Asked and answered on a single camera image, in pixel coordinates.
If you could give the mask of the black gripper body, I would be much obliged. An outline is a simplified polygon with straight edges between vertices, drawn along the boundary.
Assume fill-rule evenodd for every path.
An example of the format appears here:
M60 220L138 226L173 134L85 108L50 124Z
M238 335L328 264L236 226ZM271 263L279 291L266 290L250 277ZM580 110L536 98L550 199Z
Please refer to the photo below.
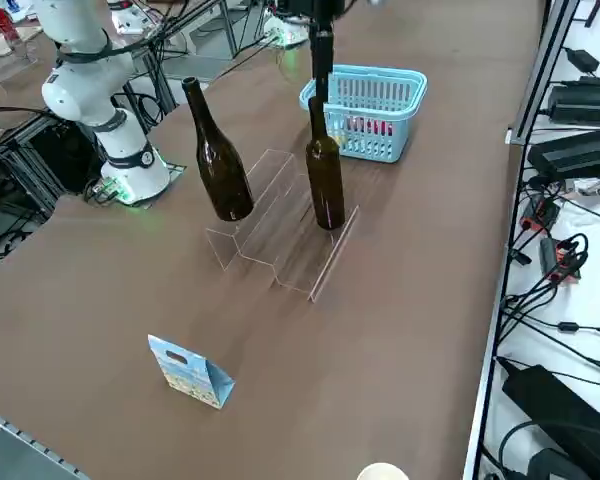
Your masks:
M333 32L333 23L346 11L344 0L310 0L307 16L312 32Z

